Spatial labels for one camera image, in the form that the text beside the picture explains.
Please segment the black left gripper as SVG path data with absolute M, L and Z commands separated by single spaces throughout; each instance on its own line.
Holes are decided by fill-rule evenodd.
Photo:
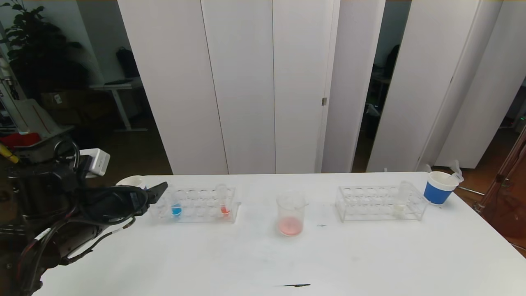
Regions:
M 168 188 L 162 182 L 150 189 L 119 185 L 94 188 L 84 200 L 84 217 L 96 224 L 118 224 L 143 214 L 147 204 L 156 204 Z

